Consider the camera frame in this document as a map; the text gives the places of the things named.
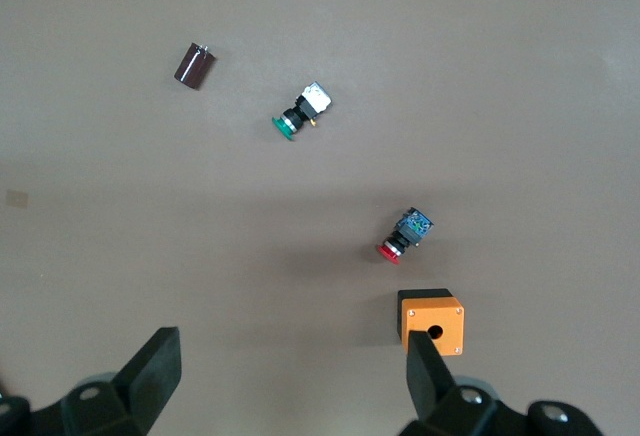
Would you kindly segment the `orange button enclosure box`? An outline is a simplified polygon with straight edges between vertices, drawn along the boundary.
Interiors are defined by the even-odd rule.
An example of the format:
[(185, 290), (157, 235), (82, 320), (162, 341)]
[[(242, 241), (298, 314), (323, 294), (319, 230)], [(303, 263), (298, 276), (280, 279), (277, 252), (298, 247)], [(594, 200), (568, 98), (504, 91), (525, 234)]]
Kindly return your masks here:
[(413, 331), (426, 332), (442, 356), (464, 351), (465, 310), (446, 288), (405, 289), (397, 293), (397, 332), (405, 350)]

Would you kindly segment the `dark maroon cylindrical capacitor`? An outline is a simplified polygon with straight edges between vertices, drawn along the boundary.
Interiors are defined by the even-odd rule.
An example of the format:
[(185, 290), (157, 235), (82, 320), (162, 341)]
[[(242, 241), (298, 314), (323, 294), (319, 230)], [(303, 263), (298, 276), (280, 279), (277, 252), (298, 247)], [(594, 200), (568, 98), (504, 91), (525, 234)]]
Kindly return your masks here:
[(175, 71), (174, 79), (192, 90), (199, 90), (216, 61), (208, 46), (192, 43)]

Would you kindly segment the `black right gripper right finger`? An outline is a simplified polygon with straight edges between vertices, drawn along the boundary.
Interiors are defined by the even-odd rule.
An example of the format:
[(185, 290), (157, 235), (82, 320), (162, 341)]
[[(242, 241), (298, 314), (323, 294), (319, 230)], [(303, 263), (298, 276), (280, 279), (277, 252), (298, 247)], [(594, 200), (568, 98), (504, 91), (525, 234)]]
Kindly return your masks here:
[(399, 436), (495, 436), (498, 402), (477, 379), (455, 379), (427, 332), (408, 339), (406, 381), (416, 419)]

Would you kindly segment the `red push button switch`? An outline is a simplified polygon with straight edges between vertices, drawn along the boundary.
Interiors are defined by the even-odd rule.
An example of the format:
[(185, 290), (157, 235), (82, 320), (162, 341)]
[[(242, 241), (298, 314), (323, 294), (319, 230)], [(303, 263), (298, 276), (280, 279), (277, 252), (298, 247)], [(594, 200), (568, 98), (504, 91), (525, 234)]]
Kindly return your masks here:
[(433, 227), (434, 223), (423, 212), (410, 207), (376, 249), (387, 261), (398, 265), (407, 249), (418, 247)]

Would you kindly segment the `green push button switch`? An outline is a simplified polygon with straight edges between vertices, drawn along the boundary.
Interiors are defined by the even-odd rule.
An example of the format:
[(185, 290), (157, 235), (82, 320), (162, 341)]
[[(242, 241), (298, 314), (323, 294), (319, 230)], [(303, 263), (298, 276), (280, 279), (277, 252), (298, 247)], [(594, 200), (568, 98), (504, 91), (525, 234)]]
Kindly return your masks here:
[(272, 123), (282, 136), (293, 141), (305, 124), (315, 127), (318, 116), (331, 104), (328, 92), (317, 81), (313, 81), (296, 98), (294, 106), (286, 109), (279, 117), (273, 117)]

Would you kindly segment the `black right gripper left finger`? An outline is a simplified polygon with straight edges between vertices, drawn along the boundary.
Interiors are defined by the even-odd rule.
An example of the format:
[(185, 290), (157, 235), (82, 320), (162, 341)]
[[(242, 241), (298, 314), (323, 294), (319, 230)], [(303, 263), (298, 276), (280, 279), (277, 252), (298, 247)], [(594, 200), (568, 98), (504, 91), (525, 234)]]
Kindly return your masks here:
[(62, 399), (67, 436), (147, 436), (182, 375), (180, 332), (158, 329), (109, 380), (77, 386)]

